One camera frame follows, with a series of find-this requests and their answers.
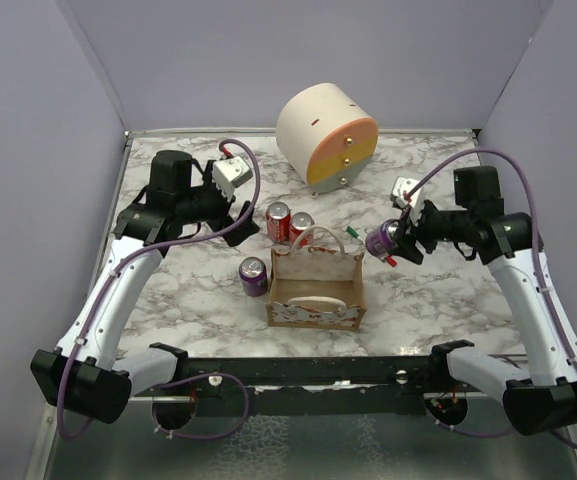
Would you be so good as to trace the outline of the purple soda can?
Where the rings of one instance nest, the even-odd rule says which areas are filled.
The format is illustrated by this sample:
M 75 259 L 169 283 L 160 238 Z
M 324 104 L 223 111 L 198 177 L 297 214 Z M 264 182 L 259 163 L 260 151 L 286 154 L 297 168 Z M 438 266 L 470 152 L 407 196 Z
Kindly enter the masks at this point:
M 245 258 L 239 265 L 238 273 L 246 295 L 259 297 L 268 291 L 267 269 L 261 259 Z
M 388 257 L 397 246 L 397 220 L 385 221 L 365 237 L 365 248 L 375 258 L 380 260 Z

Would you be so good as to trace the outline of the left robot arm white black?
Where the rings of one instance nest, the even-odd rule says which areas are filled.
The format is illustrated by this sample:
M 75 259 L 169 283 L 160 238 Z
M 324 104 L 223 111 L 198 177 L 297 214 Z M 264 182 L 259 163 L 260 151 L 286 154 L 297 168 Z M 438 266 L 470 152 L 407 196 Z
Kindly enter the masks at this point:
M 219 145 L 222 158 L 205 165 L 190 154 L 162 150 L 155 154 L 150 177 L 118 216 L 108 259 L 73 325 L 51 351 L 38 350 L 30 369 L 45 400 L 57 409 L 105 424 L 115 422 L 128 400 L 152 387 L 174 395 L 188 385 L 187 354 L 156 343 L 139 355 L 118 359 L 127 321 L 151 275 L 169 249 L 201 242 L 186 236 L 189 225 L 208 225 L 208 239 L 237 246 L 254 235 L 256 202 L 245 202 L 237 217 L 229 212 L 235 191 L 248 181 L 260 192 L 261 174 L 254 153 L 245 158 Z

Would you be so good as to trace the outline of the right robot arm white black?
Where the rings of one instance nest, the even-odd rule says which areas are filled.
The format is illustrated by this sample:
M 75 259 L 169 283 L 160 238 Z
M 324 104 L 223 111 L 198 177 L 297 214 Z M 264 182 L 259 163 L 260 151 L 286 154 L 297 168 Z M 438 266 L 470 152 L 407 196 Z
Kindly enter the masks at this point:
M 577 424 L 577 338 L 547 273 L 543 243 L 526 213 L 508 214 L 490 166 L 453 173 L 454 210 L 425 199 L 420 182 L 400 177 L 391 193 L 402 216 L 387 232 L 391 254 L 421 264 L 440 242 L 471 247 L 499 285 L 523 342 L 528 365 L 514 368 L 453 341 L 432 349 L 429 383 L 449 391 L 460 382 L 499 402 L 516 431 L 533 435 Z

